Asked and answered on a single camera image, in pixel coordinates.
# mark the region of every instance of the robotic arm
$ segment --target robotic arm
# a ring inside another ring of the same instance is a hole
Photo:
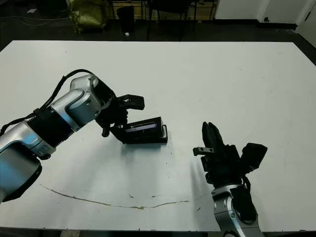
[[[53,102],[66,79],[78,72],[89,74],[73,79],[70,91]],[[144,106],[141,96],[116,97],[111,89],[87,70],[75,70],[63,77],[43,106],[2,127],[0,203],[19,198],[41,173],[41,164],[37,158],[50,158],[61,142],[92,120],[96,120],[103,128],[103,137],[107,137],[111,131],[123,143],[145,141],[148,137],[153,138],[153,132],[157,142],[166,142],[166,127],[162,129],[160,118],[127,124],[126,109],[143,110]]]
[[[239,158],[235,145],[224,145],[219,130],[212,123],[203,123],[206,147],[193,148],[201,158],[206,181],[214,186],[214,215],[224,237],[263,237],[258,214],[250,195],[247,173],[259,168],[268,148],[248,143]]]

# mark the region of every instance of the chair leg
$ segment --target chair leg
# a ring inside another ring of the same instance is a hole
[[[160,12],[157,10],[157,15],[158,15],[158,23],[160,23]]]
[[[182,23],[181,32],[180,32],[180,36],[179,36],[179,41],[181,41],[181,38],[182,38],[182,35],[183,35],[183,32],[184,32],[184,24],[185,24],[185,21],[187,19],[188,10],[189,9],[187,8],[187,10],[186,10],[186,12],[184,14],[184,22]]]
[[[211,17],[212,17],[214,3],[215,3],[215,0],[213,1],[213,4],[212,4],[211,13],[209,14],[209,20],[211,20]]]
[[[114,12],[113,0],[111,0],[111,7],[112,7],[113,20],[115,20],[115,12]]]
[[[198,7],[198,0],[195,0],[195,5],[194,5],[193,31],[195,31],[195,30],[196,30],[197,7]]]
[[[143,1],[140,1],[140,8],[141,8],[141,20],[143,20]]]
[[[153,9],[151,9],[149,7],[149,24],[148,24],[148,28],[147,28],[147,40],[149,40],[149,33],[150,33],[150,25],[151,25],[151,21],[152,21],[152,15],[153,15]]]

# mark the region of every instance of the cable on floor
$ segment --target cable on floor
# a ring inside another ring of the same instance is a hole
[[[0,17],[0,21],[6,21],[6,20],[17,20],[19,22],[21,22],[23,25],[26,25],[26,26],[43,26],[43,25],[47,25],[47,24],[50,24],[54,21],[58,21],[58,20],[66,20],[66,19],[69,19],[69,17],[65,17],[65,18],[56,18],[56,19],[51,19],[49,20],[48,22],[45,22],[45,23],[41,23],[41,24],[28,24],[24,21],[22,21],[21,19],[18,19],[18,18],[5,18],[5,17]]]

